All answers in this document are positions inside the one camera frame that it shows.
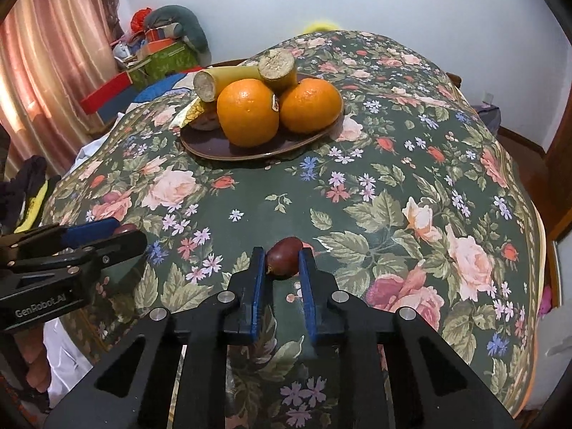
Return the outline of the person's left hand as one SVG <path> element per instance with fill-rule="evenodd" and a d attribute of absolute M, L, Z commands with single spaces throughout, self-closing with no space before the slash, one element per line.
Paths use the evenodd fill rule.
<path fill-rule="evenodd" d="M 51 374 L 44 344 L 44 325 L 37 324 L 18 332 L 15 335 L 15 343 L 28 367 L 27 383 L 41 393 L 47 391 L 51 382 Z"/>

